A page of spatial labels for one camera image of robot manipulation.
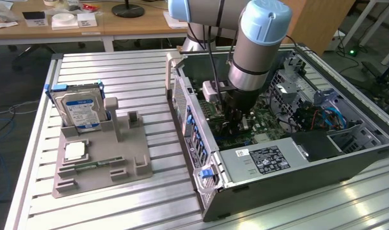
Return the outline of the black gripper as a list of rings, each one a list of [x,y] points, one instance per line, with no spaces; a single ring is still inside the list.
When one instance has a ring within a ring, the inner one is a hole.
[[[247,113],[255,105],[258,90],[243,91],[239,89],[228,90],[224,96],[224,104],[228,108]]]

